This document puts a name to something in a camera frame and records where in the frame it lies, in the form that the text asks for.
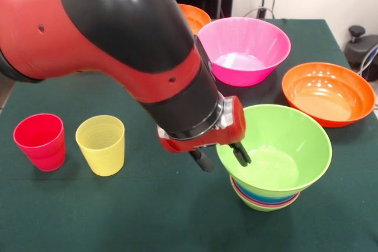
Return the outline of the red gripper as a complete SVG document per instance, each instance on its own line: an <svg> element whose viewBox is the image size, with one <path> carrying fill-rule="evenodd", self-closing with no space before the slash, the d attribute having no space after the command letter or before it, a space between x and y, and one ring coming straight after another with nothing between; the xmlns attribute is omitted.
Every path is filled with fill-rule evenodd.
<svg viewBox="0 0 378 252"><path fill-rule="evenodd" d="M216 124L210 130L193 139L178 140L166 133L157 126L157 132L163 147L173 153L189 152L197 165L205 172L212 172L214 167L207 155L199 149L209 145L228 145L232 148L233 154L241 166L248 166L251 163L249 154L240 142L246 131L246 120L243 106L236 96L229 96L223 99L223 112Z"/></svg>

